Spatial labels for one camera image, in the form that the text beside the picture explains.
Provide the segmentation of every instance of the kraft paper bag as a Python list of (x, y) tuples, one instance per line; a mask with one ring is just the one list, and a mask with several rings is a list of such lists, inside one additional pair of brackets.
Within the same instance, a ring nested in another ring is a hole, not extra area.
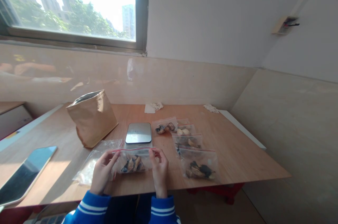
[(118, 125), (105, 90), (77, 98), (67, 111), (76, 124), (77, 136), (87, 148), (94, 147)]

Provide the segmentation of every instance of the blue striped sleeve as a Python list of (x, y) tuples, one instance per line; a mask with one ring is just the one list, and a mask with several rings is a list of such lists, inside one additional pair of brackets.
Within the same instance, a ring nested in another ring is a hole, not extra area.
[(155, 223), (180, 223), (175, 213), (174, 197), (158, 199), (151, 198), (151, 216), (149, 224)]
[(110, 196), (98, 196), (86, 192), (75, 213), (67, 214), (63, 223), (103, 223)]

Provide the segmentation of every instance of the floor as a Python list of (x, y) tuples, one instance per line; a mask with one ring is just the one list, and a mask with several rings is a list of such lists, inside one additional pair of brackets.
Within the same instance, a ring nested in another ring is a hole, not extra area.
[[(202, 223), (251, 223), (265, 224), (245, 193), (240, 190), (235, 197), (234, 205), (227, 205), (223, 197), (210, 192), (200, 191), (195, 195), (186, 190), (171, 191), (174, 195), (176, 214), (182, 224)], [(70, 212), (77, 207), (76, 203), (53, 204), (42, 214), (50, 216)]]

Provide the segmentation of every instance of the plastic bag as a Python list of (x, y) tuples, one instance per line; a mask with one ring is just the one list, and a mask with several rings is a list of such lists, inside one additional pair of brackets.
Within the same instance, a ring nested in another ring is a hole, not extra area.
[(191, 147), (191, 148), (203, 148), (203, 137), (201, 134), (196, 135), (172, 135), (174, 140), (174, 145), (178, 157), (180, 157), (180, 148), (181, 147)]
[(92, 185), (94, 167), (102, 154), (109, 149), (121, 148), (123, 139), (117, 140), (102, 140), (90, 152), (87, 159), (84, 161), (79, 172), (74, 176), (73, 180), (80, 185)]
[(177, 125), (176, 117), (172, 117), (154, 121), (152, 128), (155, 130), (155, 134), (163, 134), (169, 131), (177, 131)]
[(171, 132), (171, 134), (193, 135), (196, 134), (196, 129), (194, 124), (181, 124), (177, 126), (177, 131)]
[(181, 124), (191, 124), (188, 118), (177, 118), (176, 120), (177, 120), (177, 123), (179, 125), (181, 125)]
[(145, 172), (151, 169), (151, 161), (149, 157), (149, 149), (155, 150), (155, 148), (135, 148), (135, 149), (116, 149), (113, 152), (121, 151), (120, 156), (117, 159), (114, 170), (117, 173), (133, 173), (133, 172)]
[(181, 147), (180, 152), (185, 177), (216, 180), (219, 170), (214, 150)]

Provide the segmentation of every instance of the dried food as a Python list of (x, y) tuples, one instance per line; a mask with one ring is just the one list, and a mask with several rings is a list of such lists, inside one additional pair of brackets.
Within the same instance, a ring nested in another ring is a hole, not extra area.
[(128, 156), (125, 166), (121, 169), (123, 173), (130, 173), (136, 171), (144, 171), (144, 165), (141, 157), (138, 155)]
[(155, 129), (155, 131), (158, 134), (162, 134), (162, 133), (165, 133), (165, 132), (168, 132), (168, 131), (174, 131), (174, 130), (175, 130), (175, 126), (174, 126), (173, 123), (168, 123), (167, 126), (159, 125), (158, 128)]
[(196, 161), (190, 163), (189, 169), (186, 170), (188, 178), (209, 178), (215, 179), (215, 171), (207, 165), (199, 166)]
[(174, 143), (175, 143), (175, 148), (178, 154), (180, 154), (180, 146), (184, 147), (193, 147), (193, 148), (202, 148), (201, 141), (202, 139), (200, 138), (200, 135), (196, 135), (196, 137), (193, 136), (186, 136), (186, 135), (180, 135), (180, 136), (174, 136)]
[(175, 131), (175, 126), (173, 123), (168, 123), (168, 128), (170, 131)]
[(185, 135), (188, 135), (188, 134), (190, 134), (190, 132), (189, 132), (189, 130), (188, 130), (188, 129), (183, 129), (183, 130), (182, 130), (182, 132), (183, 132), (183, 134), (185, 134)]

